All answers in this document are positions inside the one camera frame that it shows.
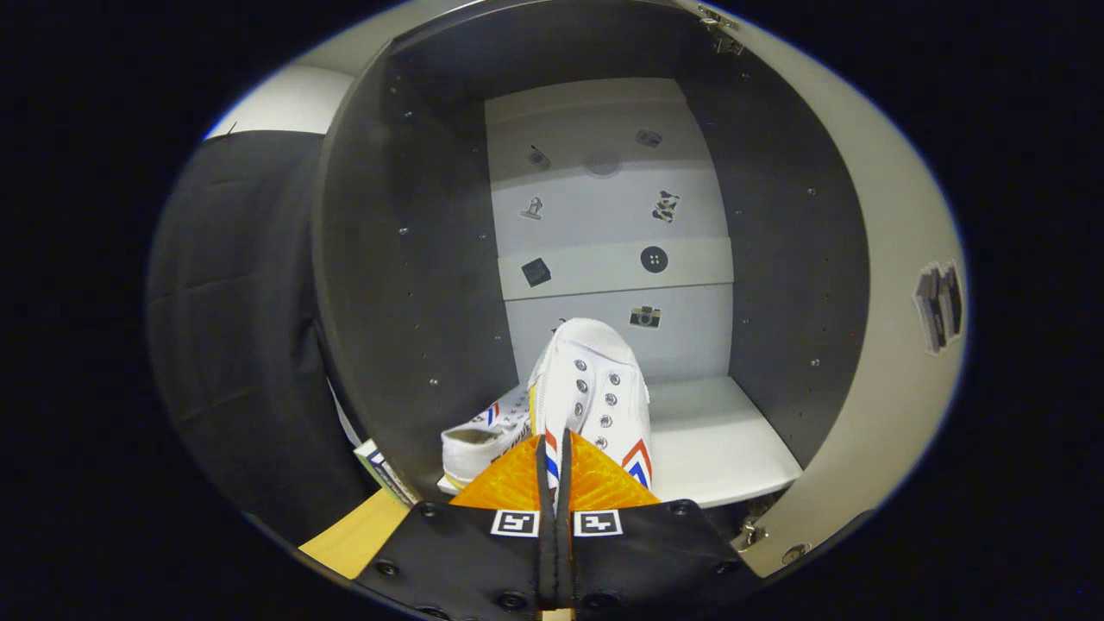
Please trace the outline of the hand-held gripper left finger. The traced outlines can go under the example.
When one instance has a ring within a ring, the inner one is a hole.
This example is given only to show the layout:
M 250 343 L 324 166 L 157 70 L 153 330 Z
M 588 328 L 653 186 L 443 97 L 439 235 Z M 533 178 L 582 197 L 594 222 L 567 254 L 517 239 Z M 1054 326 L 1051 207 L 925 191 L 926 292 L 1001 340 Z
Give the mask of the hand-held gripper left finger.
M 526 455 L 522 482 L 537 511 L 420 502 L 355 575 L 354 583 L 415 618 L 540 620 L 558 608 L 558 535 L 544 478 L 544 439 Z

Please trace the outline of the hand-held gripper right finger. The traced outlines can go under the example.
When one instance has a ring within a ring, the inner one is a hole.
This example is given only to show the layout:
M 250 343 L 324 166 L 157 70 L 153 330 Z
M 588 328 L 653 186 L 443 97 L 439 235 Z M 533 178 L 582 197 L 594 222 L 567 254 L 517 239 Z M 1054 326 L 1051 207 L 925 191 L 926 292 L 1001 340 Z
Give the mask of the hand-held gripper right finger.
M 762 588 L 693 499 L 655 499 L 574 432 L 561 448 L 556 604 L 575 620 L 714 620 Z

